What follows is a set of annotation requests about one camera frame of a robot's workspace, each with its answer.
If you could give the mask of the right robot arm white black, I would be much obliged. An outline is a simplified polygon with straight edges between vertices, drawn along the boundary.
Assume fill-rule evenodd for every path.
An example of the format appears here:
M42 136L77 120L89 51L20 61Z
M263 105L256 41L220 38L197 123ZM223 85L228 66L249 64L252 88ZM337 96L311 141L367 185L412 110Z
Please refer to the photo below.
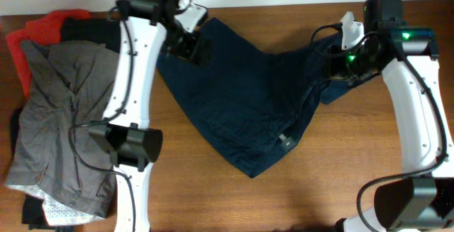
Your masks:
M453 139L439 88L439 49L429 28L408 26L402 0L367 0L364 20L334 25L342 41L325 52L326 78L356 87L381 76L392 98L402 171L371 181L374 203L337 231L433 231L453 227Z

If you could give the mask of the navy blue shorts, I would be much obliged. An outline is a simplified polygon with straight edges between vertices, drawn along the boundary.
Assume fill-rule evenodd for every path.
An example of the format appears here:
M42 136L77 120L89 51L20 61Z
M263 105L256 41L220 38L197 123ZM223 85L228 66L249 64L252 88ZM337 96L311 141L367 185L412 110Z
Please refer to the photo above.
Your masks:
M257 49L216 18L201 35L210 43L206 65L161 55L157 69L200 134L249 177L298 144L320 104L349 90L345 82L322 74L319 51L339 44L338 34L278 54Z

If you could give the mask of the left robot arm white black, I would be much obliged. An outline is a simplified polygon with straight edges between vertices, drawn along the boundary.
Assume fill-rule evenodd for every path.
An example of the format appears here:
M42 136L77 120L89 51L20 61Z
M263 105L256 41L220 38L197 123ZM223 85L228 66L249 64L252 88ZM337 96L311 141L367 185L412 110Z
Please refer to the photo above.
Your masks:
M121 46L111 97L100 121L73 125L88 128L90 138L108 156L117 188L116 231L149 231L150 173L162 149L163 133L150 127L149 103L161 54L193 65L210 59L209 42L197 28L207 19L204 6L180 0L117 0Z

